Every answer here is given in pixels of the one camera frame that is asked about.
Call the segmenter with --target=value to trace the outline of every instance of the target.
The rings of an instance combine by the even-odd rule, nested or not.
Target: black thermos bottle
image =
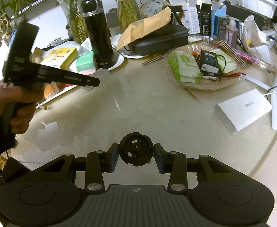
[[[99,68],[108,69],[115,65],[103,4],[101,0],[81,2],[88,35]]]

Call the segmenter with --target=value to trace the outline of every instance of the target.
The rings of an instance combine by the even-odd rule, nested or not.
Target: white power bank
[[[215,106],[215,111],[232,134],[247,127],[271,110],[271,103],[257,89]]]

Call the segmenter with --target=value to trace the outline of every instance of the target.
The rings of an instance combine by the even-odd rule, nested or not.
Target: wicker tray
[[[178,47],[177,49],[174,49],[176,51],[183,51],[185,53],[188,54],[192,54],[193,52],[196,52],[198,54],[200,54],[201,50],[214,50],[217,49],[217,47],[215,46],[210,46],[208,43],[206,42],[201,42],[198,44],[191,44],[191,45],[185,45],[185,46],[181,46]],[[222,78],[220,81],[216,80],[210,80],[210,79],[200,79],[200,83],[196,84],[196,83],[186,83],[186,82],[180,82],[178,81],[178,79],[176,79],[176,77],[174,76],[173,70],[171,69],[169,63],[168,63],[168,59],[167,57],[174,57],[171,53],[174,50],[170,50],[165,54],[165,61],[166,61],[166,65],[167,67],[170,69],[171,74],[173,75],[173,80],[176,84],[184,87],[184,88],[188,88],[188,89],[198,89],[198,90],[202,90],[202,91],[215,91],[215,90],[219,90],[219,89],[223,89],[226,88],[228,86],[231,86],[233,84],[235,84],[238,80],[242,79],[243,77],[233,77],[233,78]],[[240,68],[238,68],[237,70],[234,70],[233,72],[238,72],[240,71]]]

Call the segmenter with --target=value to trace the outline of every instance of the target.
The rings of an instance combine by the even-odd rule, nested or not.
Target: brown paper envelope
[[[163,27],[171,20],[171,9],[166,7],[156,15],[131,23],[121,35],[116,50]]]

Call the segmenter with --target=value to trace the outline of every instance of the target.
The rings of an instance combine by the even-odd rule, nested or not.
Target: yellow box
[[[54,49],[45,57],[41,65],[68,70],[69,65],[74,61],[77,55],[78,51],[76,48]]]

